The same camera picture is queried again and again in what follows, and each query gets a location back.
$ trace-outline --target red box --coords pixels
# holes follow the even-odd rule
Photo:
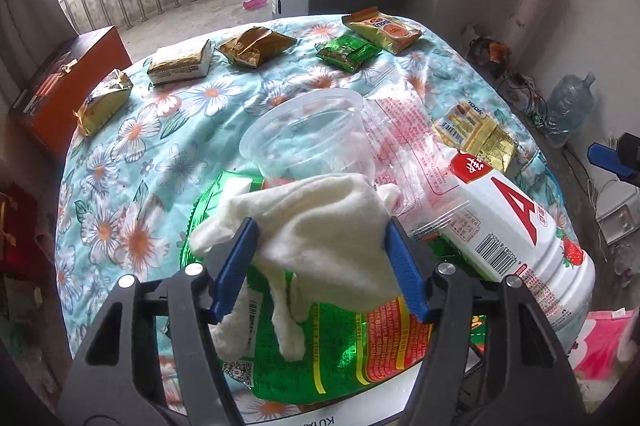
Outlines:
[[[61,66],[73,60],[78,62],[64,73]],[[74,111],[108,73],[130,65],[114,26],[79,34],[37,70],[33,87],[22,92],[10,114],[63,163],[78,124]]]

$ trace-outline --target green snack packet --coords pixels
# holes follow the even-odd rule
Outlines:
[[[194,205],[187,235],[218,206],[225,184],[232,177],[252,180],[250,191],[262,188],[262,178],[222,172]],[[446,241],[430,242],[436,256],[469,269],[461,253]],[[180,266],[195,258],[188,241],[180,251]],[[292,275],[287,274],[287,283]],[[313,404],[371,388],[420,361],[427,350],[431,325],[423,325],[409,313],[399,297],[369,313],[344,311],[325,303],[314,303],[301,323],[305,335],[305,357],[287,362],[280,354],[271,316],[273,301],[267,279],[250,266],[250,334],[244,356],[223,362],[223,371],[251,387],[261,399],[288,404]],[[474,317],[470,339],[484,348],[485,318]]]
[[[210,217],[215,209],[218,207],[222,190],[225,188],[226,182],[233,177],[243,177],[251,180],[251,186],[249,191],[256,191],[262,188],[264,179],[258,175],[245,175],[241,173],[234,173],[230,171],[222,171],[215,181],[209,186],[198,200],[193,205],[191,210],[191,217],[189,218],[189,224],[186,230],[186,237],[182,247],[180,248],[180,268],[188,265],[191,262],[197,262],[198,260],[193,256],[191,247],[189,247],[189,235],[197,228],[200,223]]]
[[[348,72],[355,72],[360,65],[380,51],[382,49],[369,42],[343,34],[322,45],[316,56]]]

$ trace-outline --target blue floral blanket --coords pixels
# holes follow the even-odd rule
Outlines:
[[[312,89],[342,87],[365,95],[381,81],[401,82],[415,89],[433,119],[460,100],[473,100],[518,143],[512,180],[575,239],[561,193],[530,133],[433,32],[420,26],[424,35],[409,49],[398,56],[383,51],[348,75],[316,58],[314,47],[348,32],[340,16],[282,18],[265,26],[298,43],[257,70],[230,66],[216,52],[205,78],[160,88],[150,88],[147,58],[126,71],[134,84],[126,105],[94,137],[74,136],[60,186],[55,255],[72,354],[121,275],[135,273],[146,281],[178,270],[192,205],[220,171],[258,174],[238,153],[244,131],[272,107]],[[248,27],[208,37],[219,45]],[[166,395],[180,409],[170,346],[163,334],[159,338]],[[282,405],[265,414],[247,391],[236,388],[234,395],[248,422],[298,412]]]

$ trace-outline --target brown snack package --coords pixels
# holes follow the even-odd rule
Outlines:
[[[216,47],[230,64],[256,68],[269,58],[280,54],[297,42],[295,38],[271,29],[257,27],[227,40]]]
[[[412,28],[401,20],[369,8],[353,15],[345,15],[342,23],[372,44],[398,54],[418,40],[424,31]]]

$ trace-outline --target white cloth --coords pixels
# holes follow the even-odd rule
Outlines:
[[[399,296],[383,246],[389,212],[399,194],[395,185],[381,186],[376,193],[362,175],[329,174],[239,195],[220,204],[215,215],[193,231],[191,249],[203,255],[211,246],[231,239],[245,217],[256,220],[260,239],[254,265],[269,281],[280,353],[287,361],[297,361],[304,356],[305,343],[295,321],[306,320],[311,303],[368,312]],[[295,274],[290,310],[285,271]],[[248,313],[248,307],[239,307],[237,303],[218,327],[226,327],[226,320],[236,311]],[[248,320],[246,328],[244,320],[237,320],[240,322],[243,324],[214,335],[224,361],[233,358],[225,359],[229,352],[221,336],[228,340],[225,344],[246,345]]]

